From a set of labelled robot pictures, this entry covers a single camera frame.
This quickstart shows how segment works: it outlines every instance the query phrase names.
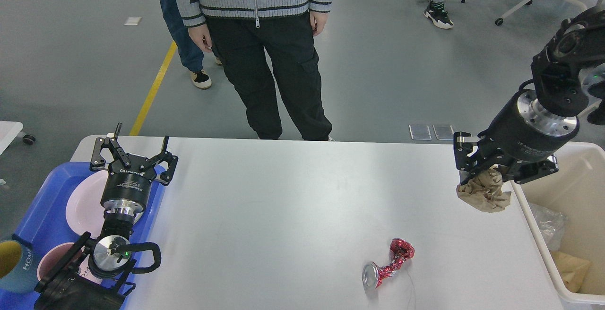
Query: plastic bag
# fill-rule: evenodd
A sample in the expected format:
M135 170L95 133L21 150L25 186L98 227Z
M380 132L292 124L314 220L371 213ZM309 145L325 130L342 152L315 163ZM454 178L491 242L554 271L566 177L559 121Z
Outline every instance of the plastic bag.
M538 228L540 228L540 233L542 233L548 249L559 250L561 239L565 233L567 216L532 203L529 203L529 208L534 215L536 223L538 223Z

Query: blue mug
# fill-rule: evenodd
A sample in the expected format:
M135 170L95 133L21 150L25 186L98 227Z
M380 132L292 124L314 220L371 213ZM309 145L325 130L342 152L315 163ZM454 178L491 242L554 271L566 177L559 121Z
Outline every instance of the blue mug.
M19 241L0 241L0 289L13 293L34 291L39 257Z

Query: blue tray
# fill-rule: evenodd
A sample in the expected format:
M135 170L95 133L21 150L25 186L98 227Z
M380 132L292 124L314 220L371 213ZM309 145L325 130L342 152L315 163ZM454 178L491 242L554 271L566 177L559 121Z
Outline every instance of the blue tray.
M25 217L17 227L14 239L30 244L41 258L54 246L70 241L77 241L77 235L67 225L65 207L71 193L84 179L94 172L89 170L89 162L67 162L54 168L47 176L42 187L34 198ZM163 172L164 168L156 166L156 172ZM164 185L157 181L151 185L151 193L147 202L147 210L141 219L134 224L130 242L141 243L147 239L149 230L156 217L157 209L162 202ZM140 252L134 255L138 259ZM136 276L130 275L128 280L133 282ZM32 310L39 293L11 293L0 289L0 309L2 310Z

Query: shoe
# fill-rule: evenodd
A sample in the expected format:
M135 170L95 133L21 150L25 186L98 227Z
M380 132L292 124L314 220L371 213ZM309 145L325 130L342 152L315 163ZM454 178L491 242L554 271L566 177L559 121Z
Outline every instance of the shoe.
M424 17L430 19L438 28L451 29L454 27L454 23L448 17L448 12L445 11L443 2L430 2L424 10Z
M195 71L195 73L190 71L190 74L191 82L193 82L193 85L199 89L208 89L210 86L212 86L212 80L210 79L210 76L206 74L204 69Z
M334 140L331 136L328 135L328 141L334 141L335 142L336 140Z

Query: mug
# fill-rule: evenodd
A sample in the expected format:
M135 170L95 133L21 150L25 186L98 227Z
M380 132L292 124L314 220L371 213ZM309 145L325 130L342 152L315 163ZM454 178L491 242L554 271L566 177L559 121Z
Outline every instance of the mug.
M74 243L59 244L57 246L54 246L54 248L52 248L47 254L45 254L44 257L42 257L42 259L40 260L40 263L37 267L37 279L42 280L42 277L44 277L45 274L49 273L50 270L52 270L52 268L59 262L61 258L63 258L63 256L67 253L67 251L71 248L72 245L74 245ZM76 254L73 260L78 259L81 255L82 252ZM78 269L78 275L90 280L91 282L101 284L103 280L93 276L93 274L90 272L90 269L88 267L88 259L90 257L91 256L86 257L84 262L80 264L80 267Z
M39 258L19 241L0 241L0 289L13 293L34 291Z

